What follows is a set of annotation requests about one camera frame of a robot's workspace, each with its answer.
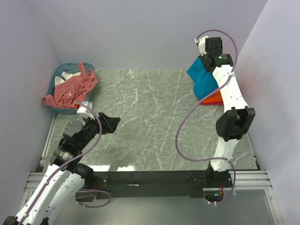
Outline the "teal blue t shirt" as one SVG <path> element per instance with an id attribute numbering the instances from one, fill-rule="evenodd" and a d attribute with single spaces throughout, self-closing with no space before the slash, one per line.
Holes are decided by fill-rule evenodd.
<path id="1" fill-rule="evenodd" d="M 188 76 L 194 82 L 193 92 L 199 99 L 203 99 L 208 94 L 218 88 L 218 84 L 211 72 L 207 72 L 202 61 L 197 58 L 187 70 Z"/>

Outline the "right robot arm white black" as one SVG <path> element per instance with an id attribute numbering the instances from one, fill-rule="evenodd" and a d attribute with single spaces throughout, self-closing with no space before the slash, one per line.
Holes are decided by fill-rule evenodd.
<path id="1" fill-rule="evenodd" d="M 231 180 L 229 160 L 236 145 L 245 135 L 255 117 L 255 109 L 248 106 L 234 74 L 234 62 L 223 53 L 220 37 L 204 36 L 198 40 L 200 60 L 207 72 L 211 72 L 220 88 L 224 113 L 216 122 L 218 143 L 213 160 L 210 160 L 206 183 L 216 187 Z"/>

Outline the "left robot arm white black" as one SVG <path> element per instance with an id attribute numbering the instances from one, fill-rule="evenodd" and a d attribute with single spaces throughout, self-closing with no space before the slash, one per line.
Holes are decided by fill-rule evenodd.
<path id="1" fill-rule="evenodd" d="M 83 149 L 95 137 L 115 132 L 120 118 L 98 113 L 66 125 L 47 170 L 23 208 L 6 225 L 52 225 L 59 212 L 82 188 L 97 192 L 93 169 L 80 163 Z"/>

